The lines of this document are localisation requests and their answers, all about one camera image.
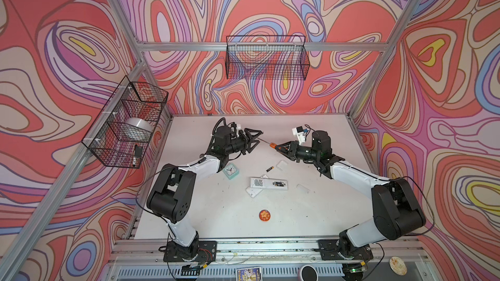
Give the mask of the orange black screwdriver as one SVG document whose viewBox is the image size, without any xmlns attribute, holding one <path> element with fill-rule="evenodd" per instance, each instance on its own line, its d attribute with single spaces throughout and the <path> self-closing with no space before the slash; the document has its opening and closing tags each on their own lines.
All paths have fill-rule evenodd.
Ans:
<svg viewBox="0 0 500 281">
<path fill-rule="evenodd" d="M 277 148 L 277 144 L 276 144 L 276 143 L 269 143 L 269 142 L 265 141 L 264 139 L 260 139 L 260 141 L 262 141 L 262 142 L 264 142 L 264 143 L 268 144 L 268 145 L 269 145 L 271 148 L 273 148 L 273 149 L 276 149 L 276 148 Z"/>
</svg>

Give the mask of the long remote battery cover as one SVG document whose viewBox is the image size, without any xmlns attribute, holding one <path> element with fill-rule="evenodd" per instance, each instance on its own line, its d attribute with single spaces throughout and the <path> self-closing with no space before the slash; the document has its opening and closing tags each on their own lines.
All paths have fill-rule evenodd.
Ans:
<svg viewBox="0 0 500 281">
<path fill-rule="evenodd" d="M 301 185 L 301 184 L 298 184 L 298 185 L 296 186 L 296 188 L 297 188 L 298 190 L 300 190 L 301 192 L 303 192 L 303 193 L 306 193 L 306 194 L 310 193 L 310 190 L 309 190 L 307 187 L 305 187 L 305 186 L 303 186 L 303 185 Z"/>
</svg>

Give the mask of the long white remote control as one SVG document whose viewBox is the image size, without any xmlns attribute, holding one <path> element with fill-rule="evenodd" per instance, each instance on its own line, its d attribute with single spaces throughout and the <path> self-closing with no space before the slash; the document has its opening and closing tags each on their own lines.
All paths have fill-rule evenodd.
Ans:
<svg viewBox="0 0 500 281">
<path fill-rule="evenodd" d="M 287 191 L 289 189 L 289 183 L 286 180 L 277 180 L 269 178 L 251 178 L 250 187 L 252 189 Z"/>
</svg>

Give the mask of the small white remote control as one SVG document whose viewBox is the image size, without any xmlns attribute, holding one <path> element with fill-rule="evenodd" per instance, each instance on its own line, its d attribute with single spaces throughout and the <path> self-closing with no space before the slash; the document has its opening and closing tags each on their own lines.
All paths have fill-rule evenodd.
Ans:
<svg viewBox="0 0 500 281">
<path fill-rule="evenodd" d="M 260 188 L 251 188 L 251 187 L 248 187 L 246 189 L 246 193 L 251 197 L 251 198 L 255 198 L 257 195 L 259 195 L 261 192 L 263 191 L 263 189 L 260 189 Z"/>
</svg>

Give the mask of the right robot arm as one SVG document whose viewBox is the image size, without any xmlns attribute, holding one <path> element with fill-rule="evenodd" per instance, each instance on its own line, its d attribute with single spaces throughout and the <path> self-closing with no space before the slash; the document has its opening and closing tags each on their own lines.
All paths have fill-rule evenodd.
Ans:
<svg viewBox="0 0 500 281">
<path fill-rule="evenodd" d="M 313 165 L 321 175 L 350 186 L 371 201 L 371 218 L 342 231 L 334 246 L 329 246 L 326 240 L 319 241 L 318 251 L 322 258 L 371 260 L 369 245 L 415 235 L 415 230 L 427 222 L 410 186 L 411 178 L 384 178 L 353 166 L 333 153 L 331 138 L 326 131 L 314 131 L 311 146 L 292 140 L 283 144 L 272 143 L 270 147 L 290 161 Z"/>
</svg>

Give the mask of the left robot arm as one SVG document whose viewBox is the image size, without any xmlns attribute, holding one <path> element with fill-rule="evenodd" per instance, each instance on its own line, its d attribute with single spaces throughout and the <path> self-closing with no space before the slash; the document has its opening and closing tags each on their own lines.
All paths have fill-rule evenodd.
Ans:
<svg viewBox="0 0 500 281">
<path fill-rule="evenodd" d="M 211 132 L 210 142 L 200 159 L 189 164 L 164 165 L 148 179 L 156 178 L 145 205 L 138 206 L 146 213 L 161 219 L 168 229 L 168 242 L 160 249 L 164 261 L 189 262 L 215 260 L 217 243 L 203 247 L 199 233 L 188 221 L 196 181 L 221 172 L 229 164 L 230 155 L 250 154 L 260 143 L 261 130 L 242 129 L 237 123 L 220 118 Z"/>
</svg>

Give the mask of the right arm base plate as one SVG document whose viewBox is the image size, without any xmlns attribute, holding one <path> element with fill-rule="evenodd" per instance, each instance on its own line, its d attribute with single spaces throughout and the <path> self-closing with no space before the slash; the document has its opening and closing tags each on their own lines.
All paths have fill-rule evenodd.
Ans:
<svg viewBox="0 0 500 281">
<path fill-rule="evenodd" d="M 320 239 L 316 252 L 320 253 L 322 260 L 357 260 L 370 261 L 374 258 L 368 245 L 355 247 L 346 238 Z"/>
</svg>

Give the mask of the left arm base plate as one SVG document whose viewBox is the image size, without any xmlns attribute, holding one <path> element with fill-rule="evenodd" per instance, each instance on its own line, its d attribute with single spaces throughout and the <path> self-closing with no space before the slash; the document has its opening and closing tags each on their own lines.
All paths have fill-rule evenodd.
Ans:
<svg viewBox="0 0 500 281">
<path fill-rule="evenodd" d="M 182 263 L 199 262 L 210 263 L 216 260 L 217 241 L 215 240 L 195 240 L 189 247 L 182 247 L 175 242 L 168 242 L 165 247 L 160 247 L 164 251 L 164 262 Z"/>
</svg>

